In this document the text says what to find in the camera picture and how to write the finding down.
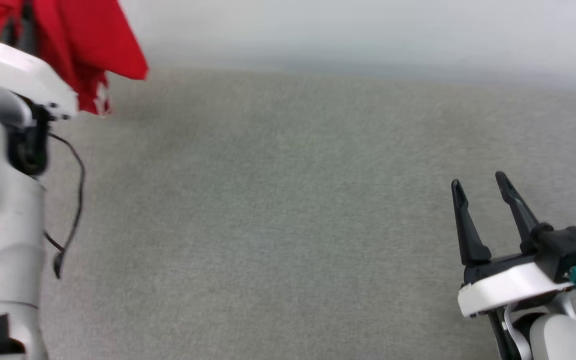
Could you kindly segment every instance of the white wall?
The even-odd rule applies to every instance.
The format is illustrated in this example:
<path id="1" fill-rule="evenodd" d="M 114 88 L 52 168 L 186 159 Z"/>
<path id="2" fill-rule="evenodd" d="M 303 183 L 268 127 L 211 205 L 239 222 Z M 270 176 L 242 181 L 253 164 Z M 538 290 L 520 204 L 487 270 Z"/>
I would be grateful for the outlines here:
<path id="1" fill-rule="evenodd" d="M 576 0 L 122 0 L 153 66 L 576 89 Z"/>

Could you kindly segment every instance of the red fabric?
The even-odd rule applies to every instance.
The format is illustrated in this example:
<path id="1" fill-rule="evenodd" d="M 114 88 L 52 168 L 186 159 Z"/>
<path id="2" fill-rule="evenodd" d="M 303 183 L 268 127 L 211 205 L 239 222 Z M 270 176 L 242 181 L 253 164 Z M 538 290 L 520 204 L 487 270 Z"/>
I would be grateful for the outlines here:
<path id="1" fill-rule="evenodd" d="M 0 0 L 0 31 L 23 0 Z M 117 0 L 33 0 L 39 57 L 78 93 L 79 108 L 110 109 L 106 71 L 146 79 L 148 64 Z"/>

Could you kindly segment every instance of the black cable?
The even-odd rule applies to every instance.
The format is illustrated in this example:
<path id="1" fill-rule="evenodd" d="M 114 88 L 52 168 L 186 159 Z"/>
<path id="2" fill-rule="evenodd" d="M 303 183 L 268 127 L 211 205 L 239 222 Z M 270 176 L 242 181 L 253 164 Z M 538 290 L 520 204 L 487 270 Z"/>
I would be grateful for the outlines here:
<path id="1" fill-rule="evenodd" d="M 52 269 L 54 271 L 54 275 L 57 276 L 57 279 L 62 278 L 62 266 L 64 265 L 64 257 L 66 256 L 66 251 L 70 248 L 71 244 L 73 243 L 73 239 L 75 238 L 75 234 L 77 233 L 77 228 L 80 225 L 80 219 L 82 218 L 82 209 L 84 203 L 84 182 L 86 180 L 86 166 L 84 166 L 84 162 L 80 155 L 77 153 L 77 150 L 69 143 L 66 139 L 62 138 L 61 136 L 55 135 L 52 132 L 48 133 L 48 136 L 51 138 L 64 143 L 69 149 L 72 155 L 75 157 L 79 164 L 80 168 L 80 178 L 79 178 L 79 186 L 77 191 L 77 212 L 75 212 L 75 218 L 72 221 L 72 227 L 70 228 L 70 234 L 68 234 L 68 239 L 66 242 L 61 246 L 58 244 L 48 232 L 44 232 L 44 235 L 48 241 L 55 246 L 59 250 L 57 255 L 54 256 L 52 260 Z"/>

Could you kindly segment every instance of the red cloth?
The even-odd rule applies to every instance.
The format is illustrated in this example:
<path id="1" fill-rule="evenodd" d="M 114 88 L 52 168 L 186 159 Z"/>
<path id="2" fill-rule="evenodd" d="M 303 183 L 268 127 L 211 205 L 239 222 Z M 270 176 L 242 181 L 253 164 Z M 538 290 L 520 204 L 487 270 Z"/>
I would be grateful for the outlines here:
<path id="1" fill-rule="evenodd" d="M 22 4 L 0 0 L 0 31 L 10 16 L 20 18 Z M 148 64 L 117 0 L 33 0 L 32 8 L 39 57 L 78 93 L 81 110 L 110 110 L 106 71 L 146 79 Z"/>

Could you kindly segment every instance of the gray felt surface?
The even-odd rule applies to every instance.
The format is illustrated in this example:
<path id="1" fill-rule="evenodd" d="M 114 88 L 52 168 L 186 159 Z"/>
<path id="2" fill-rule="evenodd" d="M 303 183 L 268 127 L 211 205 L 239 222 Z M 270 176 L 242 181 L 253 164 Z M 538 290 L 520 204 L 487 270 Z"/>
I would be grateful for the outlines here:
<path id="1" fill-rule="evenodd" d="M 212 70 L 112 91 L 112 116 L 55 128 L 88 173 L 44 274 L 56 360 L 495 359 L 457 305 L 451 180 L 496 255 L 519 250 L 496 170 L 576 225 L 576 93 Z M 63 239 L 78 173 L 51 146 Z"/>

